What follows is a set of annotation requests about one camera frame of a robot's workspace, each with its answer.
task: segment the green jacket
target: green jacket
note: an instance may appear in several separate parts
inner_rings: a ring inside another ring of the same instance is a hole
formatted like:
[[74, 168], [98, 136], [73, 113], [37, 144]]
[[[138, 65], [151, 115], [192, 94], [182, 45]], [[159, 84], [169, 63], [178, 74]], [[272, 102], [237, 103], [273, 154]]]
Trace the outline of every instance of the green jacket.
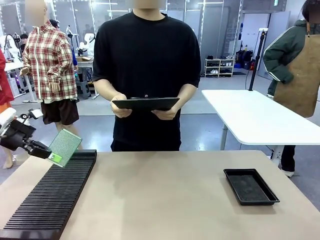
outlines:
[[[320, 25], [311, 24], [310, 28], [310, 34], [320, 34]], [[273, 78], [268, 89], [269, 95], [274, 96], [278, 82], [287, 84], [293, 80], [294, 76], [286, 66], [291, 63], [304, 48], [307, 34], [306, 20], [298, 20], [295, 26], [286, 30], [264, 51], [263, 61], [265, 68]]]

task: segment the shoe rack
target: shoe rack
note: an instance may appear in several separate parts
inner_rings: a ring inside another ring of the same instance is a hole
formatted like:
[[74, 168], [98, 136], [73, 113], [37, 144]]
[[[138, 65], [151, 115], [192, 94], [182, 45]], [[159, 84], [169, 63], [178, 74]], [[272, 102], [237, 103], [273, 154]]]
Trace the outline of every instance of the shoe rack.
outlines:
[[234, 59], [205, 59], [204, 60], [204, 77], [222, 77], [233, 76], [235, 67]]

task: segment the brown shorts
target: brown shorts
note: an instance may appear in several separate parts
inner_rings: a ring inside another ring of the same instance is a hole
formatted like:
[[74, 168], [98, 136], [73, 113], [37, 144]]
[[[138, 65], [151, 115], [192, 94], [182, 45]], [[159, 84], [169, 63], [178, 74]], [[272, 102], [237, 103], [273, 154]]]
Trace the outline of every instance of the brown shorts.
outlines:
[[59, 123], [68, 126], [79, 120], [76, 100], [64, 99], [41, 103], [44, 124]]

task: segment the tan tabletop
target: tan tabletop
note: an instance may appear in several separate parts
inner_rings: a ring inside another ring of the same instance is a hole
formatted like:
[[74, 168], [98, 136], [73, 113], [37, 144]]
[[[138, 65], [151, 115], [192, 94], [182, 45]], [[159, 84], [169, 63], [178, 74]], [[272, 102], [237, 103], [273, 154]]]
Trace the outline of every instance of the tan tabletop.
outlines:
[[[0, 185], [0, 228], [50, 163]], [[240, 206], [223, 169], [255, 168], [280, 203]], [[61, 240], [315, 240], [320, 213], [259, 151], [99, 153]]]

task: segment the apron strap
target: apron strap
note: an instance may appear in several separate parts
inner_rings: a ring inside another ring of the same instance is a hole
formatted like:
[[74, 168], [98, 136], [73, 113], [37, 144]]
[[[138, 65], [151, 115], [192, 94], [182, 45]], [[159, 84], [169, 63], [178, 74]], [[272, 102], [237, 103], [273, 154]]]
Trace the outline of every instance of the apron strap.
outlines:
[[308, 37], [310, 38], [311, 29], [310, 29], [310, 23], [308, 21], [306, 22], [306, 32], [308, 33]]

